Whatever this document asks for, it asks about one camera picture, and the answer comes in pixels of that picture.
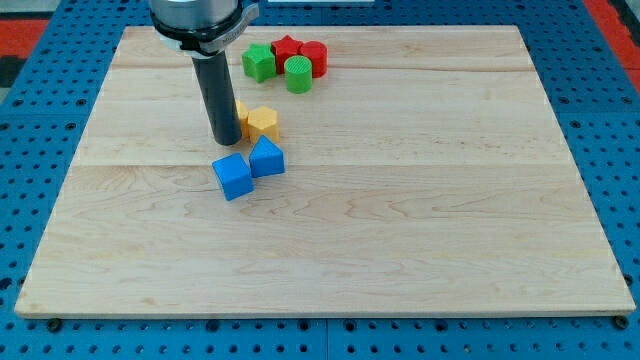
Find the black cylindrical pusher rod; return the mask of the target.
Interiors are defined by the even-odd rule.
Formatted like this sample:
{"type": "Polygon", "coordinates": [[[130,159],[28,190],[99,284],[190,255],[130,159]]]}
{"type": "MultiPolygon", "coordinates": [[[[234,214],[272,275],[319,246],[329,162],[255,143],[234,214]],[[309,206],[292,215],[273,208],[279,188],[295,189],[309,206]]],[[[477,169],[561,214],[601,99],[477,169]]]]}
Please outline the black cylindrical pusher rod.
{"type": "Polygon", "coordinates": [[[216,143],[231,146],[242,138],[226,53],[192,59],[195,74],[216,143]]]}

